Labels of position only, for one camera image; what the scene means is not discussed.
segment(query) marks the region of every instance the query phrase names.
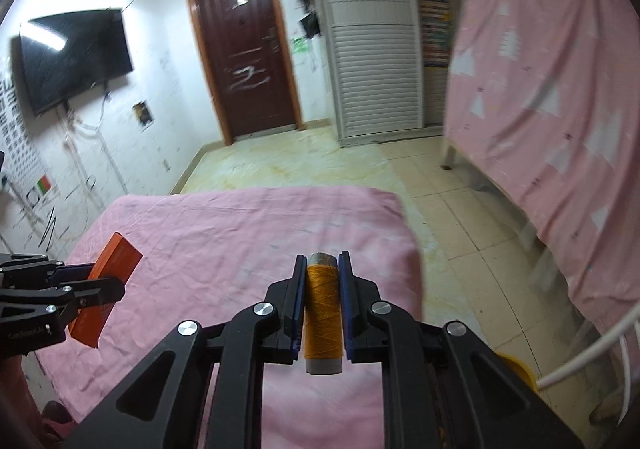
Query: orange box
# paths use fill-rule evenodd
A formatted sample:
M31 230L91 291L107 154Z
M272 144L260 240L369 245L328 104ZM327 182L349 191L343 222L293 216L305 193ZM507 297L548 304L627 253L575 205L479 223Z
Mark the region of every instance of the orange box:
M87 279L114 276L126 283L142 259L142 254L121 233L113 233ZM84 308L75 321L69 324L69 333L82 344L98 347L98 338L111 313L114 303Z

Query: metal screw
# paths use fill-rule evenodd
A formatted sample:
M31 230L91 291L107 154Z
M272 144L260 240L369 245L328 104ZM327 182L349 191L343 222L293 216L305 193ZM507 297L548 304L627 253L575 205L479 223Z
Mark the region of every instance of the metal screw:
M254 314L256 315L269 315L273 312L273 305L271 303L261 302L254 306Z
M371 311L377 315L386 315L391 311L391 305L386 301L376 301L371 305Z
M454 337L462 337L466 334L466 326L459 321L453 321L447 325L447 332Z
M198 331L198 324L195 321L183 321L178 324L178 333L188 337Z

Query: marble patterned floor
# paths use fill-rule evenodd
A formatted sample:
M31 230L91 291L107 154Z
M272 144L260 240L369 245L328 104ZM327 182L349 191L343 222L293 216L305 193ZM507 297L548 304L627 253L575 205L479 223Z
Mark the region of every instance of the marble patterned floor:
M438 137L340 148L330 128L291 131L207 153L182 193L343 184L395 193L422 249L423 320L460 319L494 350L546 374L564 362L579 324L564 281L536 287L530 274L542 251L522 247L519 212L497 191L471 190L464 162L440 169L440 151ZM542 392L589 448L607 433L588 423L611 386L601 370Z

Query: door handle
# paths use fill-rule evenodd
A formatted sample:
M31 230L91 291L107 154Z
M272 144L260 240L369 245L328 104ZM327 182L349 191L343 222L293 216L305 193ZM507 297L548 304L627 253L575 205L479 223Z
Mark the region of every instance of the door handle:
M280 51L280 42L278 41L278 33L275 26L269 28L269 34L265 35L262 40L271 43L271 51L273 53Z

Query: ceiling light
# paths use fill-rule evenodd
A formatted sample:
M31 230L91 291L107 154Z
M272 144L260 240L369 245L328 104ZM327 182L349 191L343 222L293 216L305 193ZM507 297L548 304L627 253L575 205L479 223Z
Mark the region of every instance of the ceiling light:
M59 52L66 45L66 39L46 26L27 21L20 25L20 37L28 37Z

